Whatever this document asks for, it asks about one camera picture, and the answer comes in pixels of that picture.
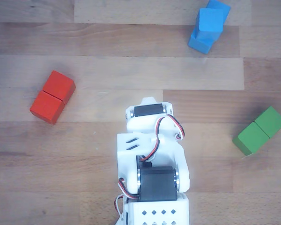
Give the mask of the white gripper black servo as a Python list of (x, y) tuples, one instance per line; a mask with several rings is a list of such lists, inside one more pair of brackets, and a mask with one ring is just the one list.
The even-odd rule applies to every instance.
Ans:
[(159, 133), (173, 136), (177, 141), (185, 136), (170, 102), (157, 102), (154, 97), (144, 97), (139, 105), (126, 109), (126, 129), (129, 133), (154, 133), (157, 126)]

